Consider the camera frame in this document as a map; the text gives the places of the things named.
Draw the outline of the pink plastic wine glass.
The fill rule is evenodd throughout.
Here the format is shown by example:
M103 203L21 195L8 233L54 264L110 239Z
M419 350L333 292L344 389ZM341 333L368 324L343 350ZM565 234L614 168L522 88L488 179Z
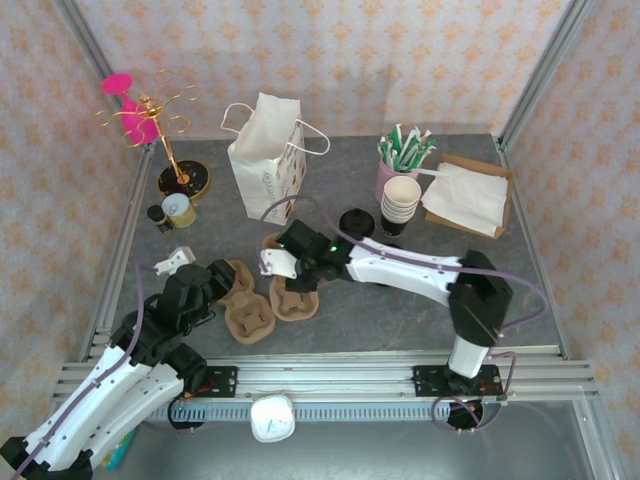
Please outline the pink plastic wine glass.
M134 84L128 73L115 73L102 82L102 90L107 95L119 96L122 107L117 118L121 120L125 131L124 139L134 147L153 143L158 137L154 121L146 116L145 107L129 96Z

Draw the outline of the blue wet wipes packet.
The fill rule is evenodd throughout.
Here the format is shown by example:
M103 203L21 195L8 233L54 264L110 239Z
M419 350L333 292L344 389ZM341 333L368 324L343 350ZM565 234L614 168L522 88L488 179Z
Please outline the blue wet wipes packet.
M120 464L124 454L126 453L133 437L135 429L128 432L121 441L106 455L101 463L101 467L107 471L114 471Z

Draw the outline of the brown cardboard cup carrier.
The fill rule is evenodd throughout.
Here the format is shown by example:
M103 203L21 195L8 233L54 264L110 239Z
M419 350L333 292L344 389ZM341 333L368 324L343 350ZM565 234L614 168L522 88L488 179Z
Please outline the brown cardboard cup carrier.
M235 281L218 303L225 309L224 320L232 337L243 345L252 345L273 332L276 317L265 297L255 292L248 267L240 260L228 263L235 271Z
M286 278L282 276L272 277L269 298L274 315L285 322L309 319L319 308L319 296L316 291L309 293L288 291Z

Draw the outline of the aluminium frame rail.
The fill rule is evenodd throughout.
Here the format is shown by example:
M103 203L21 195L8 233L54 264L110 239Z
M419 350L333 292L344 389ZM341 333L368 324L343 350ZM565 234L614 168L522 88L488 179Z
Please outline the aluminium frame rail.
M507 347L517 356L508 390L512 401L564 401L599 395L586 360L569 360L557 346ZM294 401L409 401L418 365L443 365L445 350L211 358L211 366L238 368L236 398L281 393Z

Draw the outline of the small dark bottle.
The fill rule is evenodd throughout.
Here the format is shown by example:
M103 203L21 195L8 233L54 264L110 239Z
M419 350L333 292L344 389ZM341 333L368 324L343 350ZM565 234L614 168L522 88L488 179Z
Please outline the small dark bottle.
M173 223L160 205L151 205L146 210L146 215L162 234L168 234L174 230Z

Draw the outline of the white rounded square device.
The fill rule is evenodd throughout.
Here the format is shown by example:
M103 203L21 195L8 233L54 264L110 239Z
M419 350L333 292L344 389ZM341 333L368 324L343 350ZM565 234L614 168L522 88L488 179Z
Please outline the white rounded square device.
M295 431L295 410L285 395L270 395L255 400L250 409L254 438L260 443L275 443L289 438Z

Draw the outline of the stack of black paper cups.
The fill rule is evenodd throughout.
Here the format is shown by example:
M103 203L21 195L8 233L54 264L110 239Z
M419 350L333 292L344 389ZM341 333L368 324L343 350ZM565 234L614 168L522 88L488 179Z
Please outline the stack of black paper cups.
M409 176L396 176L385 183L380 202L380 224L386 235L398 237L404 232L421 195L419 183Z

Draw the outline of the aluminium table side rail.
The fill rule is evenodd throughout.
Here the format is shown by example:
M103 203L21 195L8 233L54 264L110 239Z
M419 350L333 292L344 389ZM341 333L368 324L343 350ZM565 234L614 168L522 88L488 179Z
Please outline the aluminium table side rail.
M507 152L501 152L497 146L496 138L492 140L499 156L500 165L510 169L515 175L515 167L509 160ZM514 288L514 299L509 314L515 314L509 318L504 325L503 336L500 346L533 346L533 345L556 345L559 347L561 355L565 358L573 358L573 352L569 345L566 331L559 313L559 307L553 296L553 288L549 276L543 265L539 252L538 241L535 238L532 221L525 211L524 197L519 185L519 178L514 176L513 193L511 199L511 215L515 216L518 223L517 231L522 234L522 241L526 245L528 264L524 272L520 272L513 266L505 268L507 272L513 273L540 289L547 299L547 307L539 317L523 322L519 325L507 329L507 325L521 318L533 315L544 302L540 295L519 282L510 282Z
M98 330L101 328L109 330L113 325L154 150L154 145L141 149L132 187L126 196L124 214L106 277L76 358L79 362L89 359Z

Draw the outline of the pink straw holder cup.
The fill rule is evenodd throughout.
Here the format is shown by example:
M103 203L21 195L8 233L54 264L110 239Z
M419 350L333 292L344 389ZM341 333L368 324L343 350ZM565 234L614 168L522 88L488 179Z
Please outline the pink straw holder cup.
M398 176L400 176L400 177L408 177L408 178L412 178L414 180L417 180L419 174L415 173L415 172L409 172L409 173L396 172L392 168L389 168L383 160L381 160L379 162L377 180L376 180L376 188L375 188L375 198L376 198L376 201L378 203L381 202L383 191L384 191L384 185L390 179L392 179L394 177L398 177Z

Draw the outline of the gold can with white lid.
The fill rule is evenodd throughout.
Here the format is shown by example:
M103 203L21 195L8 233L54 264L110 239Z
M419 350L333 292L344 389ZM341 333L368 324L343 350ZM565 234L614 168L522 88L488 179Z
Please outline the gold can with white lid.
M161 208L176 228L187 228L196 219L196 211L189 197L182 193L168 195Z

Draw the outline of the white napkins on tray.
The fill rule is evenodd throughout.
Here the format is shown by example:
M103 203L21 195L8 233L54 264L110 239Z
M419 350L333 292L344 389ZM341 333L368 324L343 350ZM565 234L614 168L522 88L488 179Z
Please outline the white napkins on tray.
M508 219L509 219L509 214L510 214L510 201L511 201L511 197L512 197L512 193L513 193L513 173L506 169L503 168L499 165L494 165L494 164L490 164L490 163L486 163L486 162L481 162L478 160L473 160L473 159L469 159L469 158L465 158L465 157L460 157L460 156L455 156L455 155L451 155L451 154L444 154L441 157L440 163L441 162L449 162L452 163L454 165L457 166L461 166L464 168L467 168L469 170L475 171L475 172L479 172L479 173L485 173L485 174L489 174L489 175L495 175L495 176L503 176L506 177L508 182L509 182L509 186L508 186L508 193L507 193L507 201L505 204L505 208L504 208L504 216L503 216L503 225L501 227L499 227L496 231L496 234L494 237L490 237L490 236L486 236L483 234L479 234L476 233L470 229L467 229L465 227L459 226L453 222L450 222L448 220L445 220L441 217L438 217L437 215L434 215L432 213L428 213L426 210L426 215L425 215L425 219L429 222L433 222L436 224L440 224L440 225L444 225L450 228L454 228L460 231L464 231L464 232L468 232L468 233L473 233L476 235L480 235L482 237L487 237L487 238L491 238L491 239L498 239L506 230L506 226L508 223Z

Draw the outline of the white paper takeout bag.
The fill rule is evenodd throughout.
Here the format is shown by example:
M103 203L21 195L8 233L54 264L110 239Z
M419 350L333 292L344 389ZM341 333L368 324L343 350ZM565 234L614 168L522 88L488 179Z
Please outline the white paper takeout bag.
M302 119L301 102L259 93L256 105L230 104L250 112L236 130L221 124L236 139L227 154L234 177L251 219L284 225L293 209L307 172L307 157L323 156L331 148L327 135Z

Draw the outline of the aluminium corner post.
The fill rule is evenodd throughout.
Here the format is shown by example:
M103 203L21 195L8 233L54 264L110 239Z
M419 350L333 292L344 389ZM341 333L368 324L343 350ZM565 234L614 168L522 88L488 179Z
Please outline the aluminium corner post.
M578 38L595 4L596 0L570 0L502 133L496 138L501 152L508 152L517 142L558 66Z
M57 7L59 12L62 14L63 19L66 21L67 25L71 29L72 34L76 37L76 40L79 42L80 47L89 61L90 65L95 70L98 78L100 80L100 85L102 89L103 80L116 72L112 69L109 61L106 58L102 48L98 44L98 41L91 30L87 20L84 17L84 14L81 12L80 6L77 3L77 0L53 0L54 5ZM119 96L107 95L109 96L113 102L117 105L116 111L113 113L97 113L94 119L98 122L99 125L106 126L106 122L108 120L116 120L122 126L121 120L117 118L117 115L122 107L122 101ZM127 147L131 148L144 148L148 145L142 145L138 147L134 147L128 141L124 139L125 131L123 129L123 142Z

